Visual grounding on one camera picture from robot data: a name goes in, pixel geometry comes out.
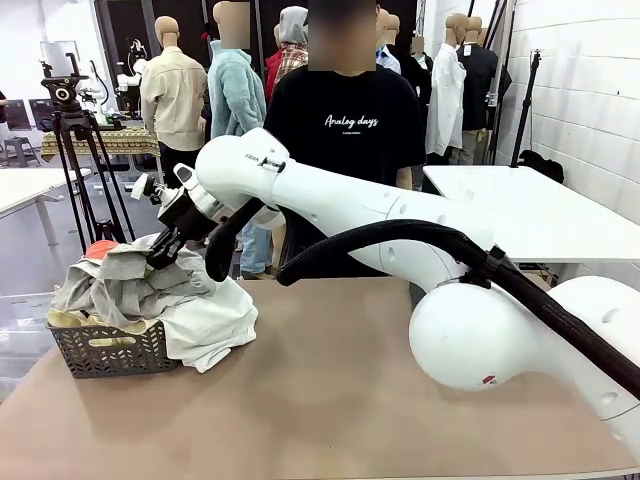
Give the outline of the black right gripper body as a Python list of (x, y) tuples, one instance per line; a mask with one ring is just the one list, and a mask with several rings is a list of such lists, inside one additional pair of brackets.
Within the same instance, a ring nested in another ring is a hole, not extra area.
[(160, 244), (201, 240), (218, 226), (200, 212), (187, 193), (179, 193), (168, 206), (163, 206), (158, 220), (165, 226), (157, 237)]

